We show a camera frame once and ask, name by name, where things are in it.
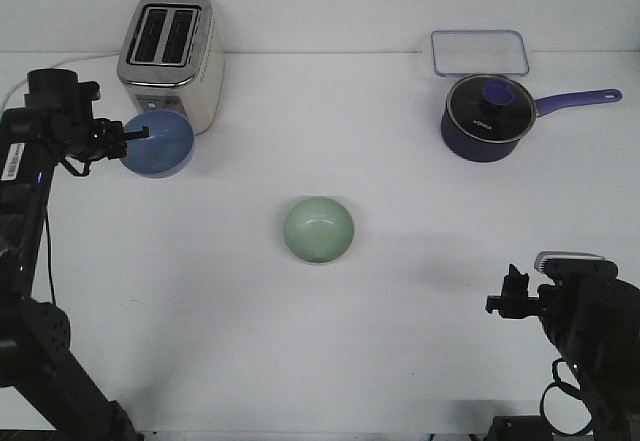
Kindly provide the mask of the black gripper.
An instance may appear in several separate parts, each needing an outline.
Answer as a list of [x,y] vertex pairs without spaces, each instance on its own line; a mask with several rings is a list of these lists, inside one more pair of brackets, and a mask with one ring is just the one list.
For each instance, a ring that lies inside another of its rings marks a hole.
[[100,85],[81,82],[76,72],[38,69],[27,75],[26,106],[45,115],[45,138],[63,158],[78,161],[120,159],[127,154],[127,141],[145,139],[148,128],[125,132],[120,121],[96,118],[93,103],[100,99]]
[[529,295],[529,274],[508,266],[501,293],[488,296],[485,310],[505,319],[537,317],[545,329],[567,329],[575,314],[575,284],[542,284],[538,295]]

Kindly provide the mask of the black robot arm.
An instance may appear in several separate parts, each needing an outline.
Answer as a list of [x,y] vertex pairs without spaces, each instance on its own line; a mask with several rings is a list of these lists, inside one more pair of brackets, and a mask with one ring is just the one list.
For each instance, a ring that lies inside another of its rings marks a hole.
[[19,392],[64,440],[141,440],[127,412],[108,400],[70,351],[71,328],[55,302],[32,287],[57,166],[85,177],[92,163],[119,159],[127,134],[97,118],[94,81],[66,69],[27,75],[24,104],[1,116],[1,384]]
[[558,257],[535,263],[549,283],[528,292],[529,277],[509,268],[487,312],[505,319],[535,316],[574,375],[570,386],[553,386],[580,400],[591,415],[584,433],[597,440],[639,437],[639,289],[619,279],[615,263],[602,257]]

